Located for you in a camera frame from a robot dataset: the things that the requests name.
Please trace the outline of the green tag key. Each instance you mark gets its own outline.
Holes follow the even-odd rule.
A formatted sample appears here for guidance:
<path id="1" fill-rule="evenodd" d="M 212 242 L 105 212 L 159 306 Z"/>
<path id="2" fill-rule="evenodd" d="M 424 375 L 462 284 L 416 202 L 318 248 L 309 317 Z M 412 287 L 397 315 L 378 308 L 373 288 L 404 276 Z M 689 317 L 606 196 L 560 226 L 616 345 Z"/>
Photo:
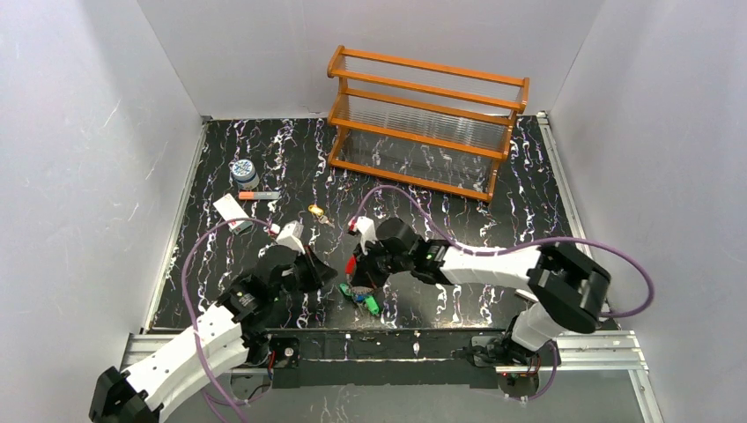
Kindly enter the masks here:
<path id="1" fill-rule="evenodd" d="M 364 304 L 366 306 L 366 309 L 372 315 L 378 315 L 380 313 L 380 307 L 378 305 L 377 300 L 374 297 L 367 297 L 367 298 L 365 298 Z"/>
<path id="2" fill-rule="evenodd" d="M 342 294 L 343 294 L 344 296 L 346 296 L 346 297 L 349 297 L 349 298 L 351 298 L 351 297 L 353 296 L 353 293 L 352 293 L 351 287 L 350 287 L 350 286 L 348 286 L 347 284 L 340 284 L 340 285 L 339 285 L 339 290 L 340 290 L 340 291 L 341 291 L 341 293 L 342 293 Z"/>

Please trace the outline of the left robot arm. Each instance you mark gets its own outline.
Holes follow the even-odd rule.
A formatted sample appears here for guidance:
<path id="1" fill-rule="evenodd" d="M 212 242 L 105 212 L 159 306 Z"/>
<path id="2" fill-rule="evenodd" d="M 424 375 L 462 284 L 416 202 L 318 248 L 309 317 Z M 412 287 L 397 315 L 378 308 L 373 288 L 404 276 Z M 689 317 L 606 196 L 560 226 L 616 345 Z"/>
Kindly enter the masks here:
<path id="1" fill-rule="evenodd" d="M 218 375 L 267 354 L 264 322 L 283 293 L 311 293 L 337 276 L 309 248 L 273 246 L 195 323 L 156 352 L 98 378 L 93 422 L 164 422 Z"/>

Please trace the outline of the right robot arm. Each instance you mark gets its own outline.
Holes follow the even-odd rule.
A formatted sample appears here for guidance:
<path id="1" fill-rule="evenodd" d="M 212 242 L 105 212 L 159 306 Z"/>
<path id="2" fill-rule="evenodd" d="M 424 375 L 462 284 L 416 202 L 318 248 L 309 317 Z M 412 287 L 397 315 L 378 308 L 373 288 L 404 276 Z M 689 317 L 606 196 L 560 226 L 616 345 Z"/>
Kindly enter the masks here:
<path id="1" fill-rule="evenodd" d="M 482 284 L 530 290 L 536 303 L 509 324 L 501 340 L 505 352 L 536 352 L 566 331 L 595 332 L 610 286 L 610 274 L 570 242 L 490 251 L 427 240 L 399 218 L 380 224 L 354 218 L 348 232 L 359 239 L 346 269 L 356 295 L 375 291 L 397 273 L 432 286 Z"/>

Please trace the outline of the yellow tag key left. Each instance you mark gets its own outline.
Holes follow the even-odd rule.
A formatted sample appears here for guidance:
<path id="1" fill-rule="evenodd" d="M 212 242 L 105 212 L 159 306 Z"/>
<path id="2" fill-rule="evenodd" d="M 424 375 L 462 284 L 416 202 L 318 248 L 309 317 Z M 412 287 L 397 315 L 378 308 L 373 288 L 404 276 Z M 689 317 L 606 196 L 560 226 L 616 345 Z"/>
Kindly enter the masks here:
<path id="1" fill-rule="evenodd" d="M 316 217 L 317 221 L 326 226 L 334 227 L 334 222 L 330 219 L 330 217 L 326 214 L 326 212 L 318 205 L 311 204 L 307 207 L 308 211 Z"/>

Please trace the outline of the orange grey marker pen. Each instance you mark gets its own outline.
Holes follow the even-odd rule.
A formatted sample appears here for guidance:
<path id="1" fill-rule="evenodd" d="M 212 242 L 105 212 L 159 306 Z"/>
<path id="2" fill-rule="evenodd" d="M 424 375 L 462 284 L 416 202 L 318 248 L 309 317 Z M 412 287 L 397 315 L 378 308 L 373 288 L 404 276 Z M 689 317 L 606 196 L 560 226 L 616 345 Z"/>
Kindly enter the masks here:
<path id="1" fill-rule="evenodd" d="M 277 191 L 242 191 L 238 194 L 241 201 L 275 201 L 280 196 Z"/>

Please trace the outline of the white card box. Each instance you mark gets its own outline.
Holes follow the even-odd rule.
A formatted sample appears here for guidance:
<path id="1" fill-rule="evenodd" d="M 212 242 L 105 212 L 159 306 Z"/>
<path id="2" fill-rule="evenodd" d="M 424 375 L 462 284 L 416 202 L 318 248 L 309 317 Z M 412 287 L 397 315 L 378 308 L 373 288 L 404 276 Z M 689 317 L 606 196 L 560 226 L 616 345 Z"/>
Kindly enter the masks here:
<path id="1" fill-rule="evenodd" d="M 213 207 L 224 221 L 228 221 L 232 234 L 240 234 L 254 225 L 232 194 L 223 195 L 213 203 Z"/>

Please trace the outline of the blue white round jar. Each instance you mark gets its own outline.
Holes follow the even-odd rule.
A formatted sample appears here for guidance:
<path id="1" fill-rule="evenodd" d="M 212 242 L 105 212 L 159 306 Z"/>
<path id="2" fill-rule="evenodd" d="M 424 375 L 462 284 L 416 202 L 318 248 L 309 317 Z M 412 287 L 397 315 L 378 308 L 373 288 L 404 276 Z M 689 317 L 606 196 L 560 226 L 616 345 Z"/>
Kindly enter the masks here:
<path id="1" fill-rule="evenodd" d="M 237 187 L 244 191 L 252 191 L 259 184 L 259 177 L 255 165 L 251 160 L 236 160 L 230 166 L 230 174 Z"/>

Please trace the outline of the orange wooden shelf rack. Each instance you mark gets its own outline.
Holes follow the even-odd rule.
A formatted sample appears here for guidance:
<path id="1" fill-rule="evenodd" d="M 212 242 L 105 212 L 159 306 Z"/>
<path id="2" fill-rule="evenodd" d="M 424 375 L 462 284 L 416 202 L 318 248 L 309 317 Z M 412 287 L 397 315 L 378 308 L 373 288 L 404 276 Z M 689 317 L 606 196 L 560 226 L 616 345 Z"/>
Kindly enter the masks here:
<path id="1" fill-rule="evenodd" d="M 340 45 L 332 167 L 491 202 L 530 79 Z"/>

